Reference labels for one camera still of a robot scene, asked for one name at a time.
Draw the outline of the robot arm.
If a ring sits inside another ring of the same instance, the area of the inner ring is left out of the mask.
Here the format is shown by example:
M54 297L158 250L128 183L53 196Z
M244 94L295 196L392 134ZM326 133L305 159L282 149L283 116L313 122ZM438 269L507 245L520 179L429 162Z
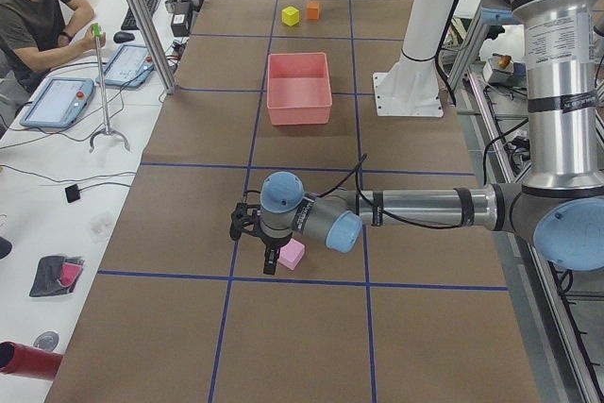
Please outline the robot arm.
M524 28L531 167L518 183L480 189L344 191L314 195L288 172L268 176L254 232L266 273L294 234L346 253L363 225L510 232L574 271L603 264L603 174L596 161L591 19L597 0L482 0L486 18Z

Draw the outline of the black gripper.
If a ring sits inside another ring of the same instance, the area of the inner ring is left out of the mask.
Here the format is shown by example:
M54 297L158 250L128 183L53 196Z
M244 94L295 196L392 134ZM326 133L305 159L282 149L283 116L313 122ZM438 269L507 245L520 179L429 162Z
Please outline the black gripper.
M273 237L265 232L260 233L260 239L265 246L263 273L265 275L274 275L276 273L280 248L287 245L293 234L289 233L281 237Z

